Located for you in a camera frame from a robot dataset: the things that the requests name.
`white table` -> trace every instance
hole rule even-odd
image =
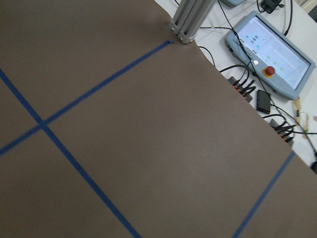
[[[177,5],[174,0],[156,0],[170,15],[174,16]],[[275,26],[279,31],[284,32],[288,26],[289,15],[290,15],[290,2],[289,0],[283,0],[282,4],[285,5],[284,8],[277,8],[272,14],[262,13],[273,26]],[[230,21],[234,26],[238,23],[244,16],[248,15],[251,11],[257,11],[257,4],[255,0],[246,0],[244,3],[236,6],[235,8],[229,8],[222,4],[222,7]],[[203,23],[203,26],[212,27],[229,27],[226,22],[223,13],[216,2],[213,6],[211,12],[209,13],[207,19]],[[241,64],[238,58],[234,58],[225,46],[225,36],[228,33],[226,29],[200,29],[196,35],[196,43],[199,46],[204,46],[209,49],[215,60],[215,66],[218,70],[222,70],[228,66],[234,64]],[[306,53],[315,63],[317,63],[317,47],[316,47],[316,36],[317,36],[317,24],[305,13],[295,2],[293,2],[293,21],[290,31],[287,35],[297,47],[299,47],[304,53]],[[212,62],[209,54],[202,50],[206,57]],[[235,78],[240,78],[243,73],[242,68],[233,68],[223,72],[225,78],[234,76]],[[306,83],[304,89],[300,94],[302,111],[306,112],[310,116],[309,131],[317,131],[317,121],[313,120],[313,116],[317,116],[317,69],[313,71],[308,82]],[[255,81],[254,85],[257,87],[256,90],[262,89],[258,80]],[[271,93],[271,97],[275,101],[276,105],[286,110],[289,114],[294,116],[294,107],[292,101],[287,101],[286,99],[276,95],[273,91],[266,86],[266,89]],[[256,97],[256,90],[251,93],[253,98]],[[256,100],[253,99],[250,104],[255,107]],[[271,113],[276,113],[276,109],[271,107]],[[305,114],[302,114],[302,121],[305,122]],[[290,124],[294,122],[286,117]],[[309,136],[315,148],[317,148],[317,135]],[[303,135],[296,134],[294,138],[293,150],[299,155],[299,157],[310,166],[310,164],[315,160],[313,150]]]

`blue tape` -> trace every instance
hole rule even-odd
[[[33,119],[39,124],[42,130],[48,135],[48,137],[53,141],[53,143],[60,149],[64,156],[69,160],[77,172],[85,179],[85,181],[90,185],[90,187],[95,191],[99,198],[105,203],[105,205],[111,210],[111,212],[117,217],[117,219],[122,223],[122,225],[130,232],[130,234],[135,238],[140,238],[141,236],[132,227],[128,220],[120,213],[116,206],[111,202],[111,200],[106,196],[106,194],[99,188],[95,181],[89,176],[89,174],[84,170],[84,168],[77,162],[73,155],[66,149],[62,142],[56,137],[56,135],[51,131],[51,129],[45,124],[42,118],[36,113],[36,111],[31,107],[28,101],[22,96],[22,94],[17,90],[17,88],[11,83],[9,78],[0,70],[0,77],[11,92],[16,96],[19,102],[25,107],[25,109],[30,113]]]
[[[288,156],[288,158],[286,159],[284,164],[281,166],[281,168],[277,171],[275,176],[272,178],[271,182],[268,184],[268,186],[266,187],[264,192],[261,194],[261,196],[259,197],[257,202],[254,204],[253,208],[248,213],[248,215],[246,216],[246,218],[244,219],[244,221],[242,222],[240,227],[237,229],[236,233],[233,235],[232,238],[238,238],[240,236],[242,231],[246,228],[246,226],[248,225],[250,220],[253,218],[254,214],[259,209],[259,207],[261,206],[261,204],[263,203],[263,201],[267,197],[268,193],[271,191],[271,189],[273,188],[273,186],[275,185],[277,180],[281,177],[281,175],[283,174],[283,172],[285,171],[285,169],[287,168],[289,163],[292,161],[294,156],[295,156],[295,153],[294,153],[294,151],[292,151],[292,153]]]
[[[57,118],[59,118],[61,115],[63,115],[64,113],[66,113],[67,111],[69,111],[70,109],[72,109],[73,107],[75,107],[77,104],[79,104],[81,101],[83,101],[84,99],[88,98],[89,96],[91,96],[92,94],[94,94],[95,92],[97,92],[98,90],[102,89],[104,86],[106,86],[107,84],[109,84],[110,82],[114,81],[116,78],[118,78],[119,76],[123,75],[125,72],[129,71],[130,69],[132,69],[133,67],[135,67],[136,65],[138,65],[139,63],[141,63],[142,61],[146,60],[147,58],[149,58],[150,56],[154,55],[155,53],[157,53],[158,51],[162,50],[163,48],[165,48],[167,45],[173,43],[172,41],[166,41],[163,44],[161,44],[160,46],[156,47],[155,49],[153,49],[152,51],[146,53],[145,55],[143,55],[142,57],[138,58],[137,60],[135,60],[134,62],[132,62],[131,64],[129,64],[128,66],[126,66],[125,68],[121,69],[120,71],[118,71],[117,73],[113,74],[112,76],[110,76],[109,78],[107,78],[106,80],[104,80],[103,82],[101,82],[100,84],[98,84],[97,86],[93,87],[92,89],[90,89],[89,91],[87,91],[86,93],[84,93],[82,96],[78,97],[77,99],[75,99],[73,102],[71,102],[70,104],[66,105],[64,108],[62,108],[61,110],[59,110],[58,112],[56,112],[55,114],[53,114],[52,116],[50,116],[48,119],[46,119],[44,121],[45,124],[50,124],[51,122],[53,122],[54,120],[56,120]],[[3,71],[0,69],[0,77],[3,78],[7,78],[7,76],[3,73]],[[21,143],[22,141],[26,140],[27,138],[29,138],[31,135],[33,135],[34,133],[36,133],[38,130],[40,130],[41,127],[38,125],[34,128],[32,128],[31,130],[29,130],[28,132],[24,133],[23,135],[21,135],[20,137],[18,137],[17,139],[15,139],[14,141],[12,141],[11,143],[7,144],[6,146],[4,146],[3,148],[0,149],[0,156],[2,156],[3,154],[5,154],[7,151],[9,151],[10,149],[12,149],[13,147],[17,146],[19,143]]]

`red button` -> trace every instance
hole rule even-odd
[[[268,76],[272,76],[273,74],[275,74],[275,69],[272,66],[269,66],[265,69],[265,73]]]

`display screen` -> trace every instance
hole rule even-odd
[[[274,67],[275,73],[296,90],[310,66],[307,60],[258,17],[253,17],[238,34],[245,48]]]

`metal bracket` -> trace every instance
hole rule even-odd
[[[216,0],[182,0],[169,23],[178,38],[187,44],[195,39],[196,32],[206,19]]]

